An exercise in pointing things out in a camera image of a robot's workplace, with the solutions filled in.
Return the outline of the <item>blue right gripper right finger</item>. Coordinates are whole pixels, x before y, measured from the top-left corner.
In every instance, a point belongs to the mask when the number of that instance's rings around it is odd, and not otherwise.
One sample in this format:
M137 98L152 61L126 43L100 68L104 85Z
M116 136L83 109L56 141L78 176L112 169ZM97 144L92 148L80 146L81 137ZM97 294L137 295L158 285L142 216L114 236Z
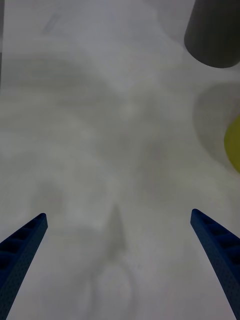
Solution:
M191 212L196 233L230 304L240 319L240 239L198 209Z

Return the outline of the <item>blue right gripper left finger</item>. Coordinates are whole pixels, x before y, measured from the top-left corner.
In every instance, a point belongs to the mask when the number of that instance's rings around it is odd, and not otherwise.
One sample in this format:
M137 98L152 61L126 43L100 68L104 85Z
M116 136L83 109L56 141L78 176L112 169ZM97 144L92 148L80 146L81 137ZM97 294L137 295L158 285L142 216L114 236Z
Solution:
M8 317L47 229L41 213L0 243L0 319Z

